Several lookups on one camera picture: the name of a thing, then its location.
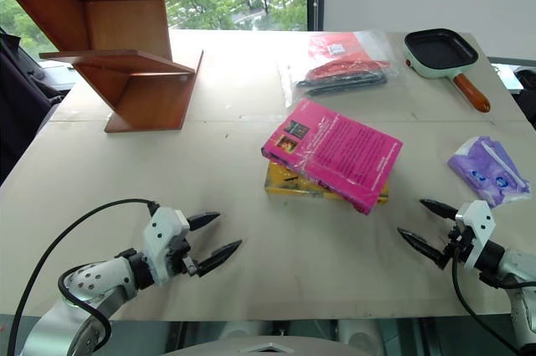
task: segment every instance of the wooden bookshelf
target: wooden bookshelf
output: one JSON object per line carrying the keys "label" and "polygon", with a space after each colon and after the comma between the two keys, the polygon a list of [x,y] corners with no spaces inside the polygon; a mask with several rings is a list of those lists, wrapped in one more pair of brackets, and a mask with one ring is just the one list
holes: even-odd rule
{"label": "wooden bookshelf", "polygon": [[172,62],[163,0],[17,0],[114,111],[107,132],[181,128],[203,52]]}

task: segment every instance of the white table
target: white table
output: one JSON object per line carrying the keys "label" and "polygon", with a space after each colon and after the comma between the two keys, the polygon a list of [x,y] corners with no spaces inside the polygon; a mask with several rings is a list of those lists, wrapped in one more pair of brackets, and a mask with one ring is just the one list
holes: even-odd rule
{"label": "white table", "polygon": [[[269,195],[260,147],[285,115],[276,51],[300,33],[171,31],[172,47],[200,44],[205,55],[184,127],[177,132],[106,134],[110,110],[77,85],[0,188],[0,312],[13,313],[42,251],[73,220],[127,197],[155,199],[185,214],[217,210],[219,222],[192,233],[203,259],[244,243],[207,276],[179,276],[140,292],[115,318],[233,320],[445,316],[464,313],[440,271],[411,249],[397,226],[442,247],[451,225],[422,207],[433,198],[459,206],[475,194],[446,165],[469,137],[489,135],[536,183],[536,135],[482,51],[467,74],[492,103],[482,114],[448,80],[400,67],[399,83],[320,102],[398,137],[405,146],[389,177],[389,203],[370,216],[341,201]],[[401,59],[403,34],[390,38]],[[536,201],[494,210],[493,239],[536,251]],[[45,265],[25,313],[41,315],[71,266],[141,249],[141,205],[104,211],[74,230]],[[508,312],[506,295],[463,273],[477,312]]]}

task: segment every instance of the purple package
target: purple package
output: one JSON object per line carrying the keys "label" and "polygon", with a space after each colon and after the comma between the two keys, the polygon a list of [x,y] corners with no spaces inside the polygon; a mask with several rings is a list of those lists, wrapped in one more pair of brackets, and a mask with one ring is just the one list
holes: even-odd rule
{"label": "purple package", "polygon": [[448,164],[491,208],[532,197],[530,183],[521,178],[503,145],[490,137],[468,140]]}

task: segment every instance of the pan handle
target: pan handle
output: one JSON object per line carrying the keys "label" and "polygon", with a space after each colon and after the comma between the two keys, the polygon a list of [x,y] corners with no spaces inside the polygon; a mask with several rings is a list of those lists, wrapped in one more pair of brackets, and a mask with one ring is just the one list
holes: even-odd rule
{"label": "pan handle", "polygon": [[466,98],[472,103],[475,109],[484,113],[488,113],[490,111],[492,106],[489,104],[489,100],[483,93],[481,93],[481,91],[475,88],[472,82],[469,81],[469,79],[463,73],[458,74],[453,78],[453,80],[458,88],[460,88],[461,92],[463,92],[463,95],[465,95]]}

